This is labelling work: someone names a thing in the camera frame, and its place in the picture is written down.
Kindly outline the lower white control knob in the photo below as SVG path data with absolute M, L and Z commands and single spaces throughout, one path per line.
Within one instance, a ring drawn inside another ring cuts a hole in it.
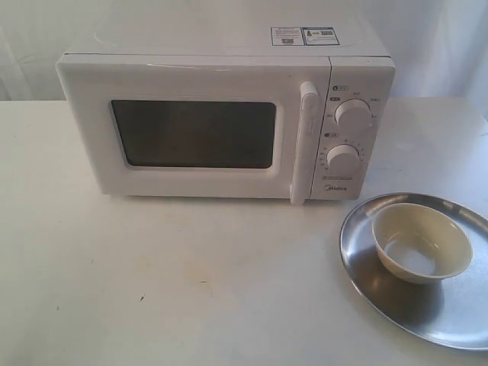
M 348 174 L 360 165 L 359 153 L 353 146 L 342 144 L 334 146 L 327 153 L 326 161 L 331 172 Z

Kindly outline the cream ceramic bowl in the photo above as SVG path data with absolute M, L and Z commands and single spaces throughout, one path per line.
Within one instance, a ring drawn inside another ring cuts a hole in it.
M 374 216 L 372 233 L 381 264 L 412 284 L 434 284 L 469 267 L 473 248 L 447 215 L 420 204 L 391 204 Z

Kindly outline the upper white control knob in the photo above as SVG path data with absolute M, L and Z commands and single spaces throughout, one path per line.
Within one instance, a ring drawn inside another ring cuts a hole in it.
M 341 130 L 360 130 L 371 123 L 371 109 L 361 99 L 349 99 L 336 108 L 335 121 Z

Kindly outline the white printed warning label sticker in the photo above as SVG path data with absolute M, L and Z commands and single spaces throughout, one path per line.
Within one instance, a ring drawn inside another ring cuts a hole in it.
M 333 27 L 272 27 L 273 46 L 339 46 Z

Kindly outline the round steel tray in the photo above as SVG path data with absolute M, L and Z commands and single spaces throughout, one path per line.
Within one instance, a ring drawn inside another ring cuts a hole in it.
M 374 248 L 372 223 L 382 208 L 420 204 L 450 217 L 473 246 L 470 267 L 437 284 L 411 284 L 396 278 Z M 451 348 L 487 349 L 487 218 L 455 202 L 427 194 L 395 193 L 356 206 L 340 231 L 340 254 L 358 293 L 389 321 L 407 332 Z

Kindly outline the white control knob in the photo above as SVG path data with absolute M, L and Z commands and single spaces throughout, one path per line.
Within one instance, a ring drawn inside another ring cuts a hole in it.
M 348 174 L 360 165 L 359 153 L 353 146 L 342 144 L 334 146 L 327 153 L 326 161 L 331 172 Z
M 335 121 L 341 130 L 360 130 L 371 123 L 371 109 L 361 99 L 349 99 L 336 108 Z

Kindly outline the white microwave oven body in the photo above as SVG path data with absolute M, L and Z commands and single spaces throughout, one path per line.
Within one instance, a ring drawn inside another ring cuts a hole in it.
M 271 31 L 265 32 L 263 47 L 221 47 L 204 40 L 189 47 L 165 47 L 161 50 L 145 48 L 134 54 L 65 53 L 82 55 L 115 56 L 241 56 L 241 57 L 319 57 L 331 63 L 328 95 L 319 134 L 319 145 L 313 176 L 311 197 L 308 200 L 339 201 L 359 197 L 380 119 L 390 94 L 395 67 L 377 42 L 365 48 L 342 46 L 273 46 Z M 360 130 L 341 130 L 336 123 L 336 108 L 349 99 L 361 99 L 371 109 L 371 123 Z M 329 170 L 326 156 L 334 146 L 347 144 L 357 149 L 360 165 L 354 172 L 341 174 Z

